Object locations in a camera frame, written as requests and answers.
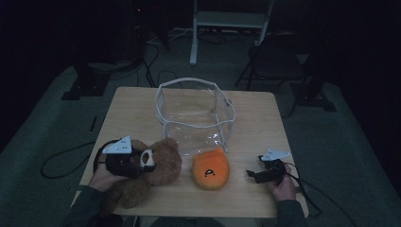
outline transparent container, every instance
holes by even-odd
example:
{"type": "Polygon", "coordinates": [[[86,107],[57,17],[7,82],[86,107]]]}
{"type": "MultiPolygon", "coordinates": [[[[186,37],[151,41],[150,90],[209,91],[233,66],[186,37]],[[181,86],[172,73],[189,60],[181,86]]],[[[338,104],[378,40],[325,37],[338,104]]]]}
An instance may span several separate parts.
{"type": "Polygon", "coordinates": [[[182,156],[214,148],[228,150],[235,110],[214,82],[174,79],[159,86],[155,101],[163,137],[175,139],[182,156]]]}

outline hand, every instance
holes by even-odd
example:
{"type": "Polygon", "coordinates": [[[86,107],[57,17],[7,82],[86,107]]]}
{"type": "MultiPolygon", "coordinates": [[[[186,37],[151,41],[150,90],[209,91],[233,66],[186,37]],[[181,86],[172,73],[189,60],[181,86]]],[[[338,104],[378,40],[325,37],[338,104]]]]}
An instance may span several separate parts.
{"type": "Polygon", "coordinates": [[[99,164],[94,176],[88,183],[88,186],[101,192],[105,192],[109,190],[115,183],[125,179],[128,178],[113,175],[111,172],[109,172],[109,170],[106,169],[105,164],[99,164]]]}
{"type": "MultiPolygon", "coordinates": [[[[290,173],[291,168],[288,165],[285,166],[287,173],[290,173]]],[[[279,185],[276,185],[275,182],[269,182],[266,183],[266,186],[276,201],[295,200],[295,184],[287,174],[279,185]]]]}

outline sleeve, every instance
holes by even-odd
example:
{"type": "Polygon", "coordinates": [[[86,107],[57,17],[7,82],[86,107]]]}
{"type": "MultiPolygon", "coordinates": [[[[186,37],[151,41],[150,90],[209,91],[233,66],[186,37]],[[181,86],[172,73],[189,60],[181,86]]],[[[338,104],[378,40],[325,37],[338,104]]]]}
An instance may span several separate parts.
{"type": "Polygon", "coordinates": [[[276,227],[306,227],[306,220],[298,201],[279,201],[277,203],[276,227]]]}
{"type": "Polygon", "coordinates": [[[100,211],[103,193],[85,186],[71,207],[68,216],[64,219],[62,227],[91,226],[100,211]]]}

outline dark background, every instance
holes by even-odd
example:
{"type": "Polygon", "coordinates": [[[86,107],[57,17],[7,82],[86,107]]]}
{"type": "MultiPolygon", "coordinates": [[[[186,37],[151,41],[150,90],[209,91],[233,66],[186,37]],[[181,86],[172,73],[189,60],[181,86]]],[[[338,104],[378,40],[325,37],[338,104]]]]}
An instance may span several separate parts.
{"type": "MultiPolygon", "coordinates": [[[[210,10],[263,11],[265,6],[264,1],[200,1],[200,9],[210,10]]],[[[191,27],[192,7],[187,0],[166,1],[168,27],[191,27]]],[[[4,0],[0,10],[3,150],[53,79],[72,64],[74,53],[87,62],[115,60],[115,44],[127,41],[121,30],[129,14],[122,13],[127,12],[123,0],[4,0]]],[[[136,24],[146,22],[131,14],[136,24]]],[[[399,195],[400,15],[394,0],[279,0],[270,20],[270,31],[323,34],[334,67],[327,80],[340,87],[399,195]]]]}

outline table top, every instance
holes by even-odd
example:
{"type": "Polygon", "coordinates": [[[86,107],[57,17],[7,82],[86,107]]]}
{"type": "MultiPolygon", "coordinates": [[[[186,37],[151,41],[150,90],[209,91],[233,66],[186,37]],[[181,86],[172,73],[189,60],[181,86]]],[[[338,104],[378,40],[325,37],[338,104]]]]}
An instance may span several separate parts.
{"type": "MultiPolygon", "coordinates": [[[[87,185],[93,175],[97,150],[110,140],[130,135],[151,145],[163,139],[156,118],[156,88],[120,87],[97,137],[94,150],[80,181],[87,185]]],[[[151,188],[150,196],[132,209],[117,208],[119,215],[211,218],[274,218],[276,203],[263,183],[248,177],[246,169],[264,171],[257,156],[268,148],[290,151],[274,95],[262,92],[223,91],[235,108],[235,129],[225,153],[230,179],[217,191],[205,191],[191,177],[192,158],[183,157],[182,173],[174,183],[151,188]]],[[[292,156],[282,159],[292,163],[292,156]]],[[[305,198],[297,201],[308,215],[305,198]]]]}

